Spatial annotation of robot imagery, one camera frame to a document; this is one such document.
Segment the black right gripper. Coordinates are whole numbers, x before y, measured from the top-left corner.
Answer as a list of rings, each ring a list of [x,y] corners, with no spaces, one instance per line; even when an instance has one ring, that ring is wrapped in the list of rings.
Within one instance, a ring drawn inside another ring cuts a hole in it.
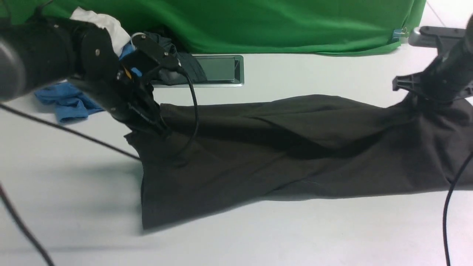
[[[431,64],[424,71],[397,76],[392,90],[405,90],[437,103],[448,103],[472,96],[472,64]]]

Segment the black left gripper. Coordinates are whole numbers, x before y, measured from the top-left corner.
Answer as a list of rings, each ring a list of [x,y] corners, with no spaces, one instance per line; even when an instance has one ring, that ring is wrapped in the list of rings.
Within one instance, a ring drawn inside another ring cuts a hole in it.
[[[69,78],[69,82],[128,128],[167,138],[172,130],[154,100],[137,100],[132,84],[112,78]]]

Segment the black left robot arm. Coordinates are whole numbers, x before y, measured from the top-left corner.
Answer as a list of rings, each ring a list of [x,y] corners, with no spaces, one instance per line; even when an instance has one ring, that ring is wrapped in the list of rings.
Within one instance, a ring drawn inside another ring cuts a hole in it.
[[[1,30],[1,102],[68,80],[114,119],[162,137],[170,128],[149,91],[152,76],[176,60],[147,35],[132,37],[122,60],[106,29],[58,17]]]

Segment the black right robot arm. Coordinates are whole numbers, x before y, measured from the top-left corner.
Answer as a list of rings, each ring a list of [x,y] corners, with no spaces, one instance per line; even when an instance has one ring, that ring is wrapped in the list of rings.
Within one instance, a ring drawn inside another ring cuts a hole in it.
[[[435,48],[437,56],[424,71],[397,76],[392,89],[400,89],[437,103],[472,96],[473,19],[466,29],[422,26],[409,34],[412,47]]]

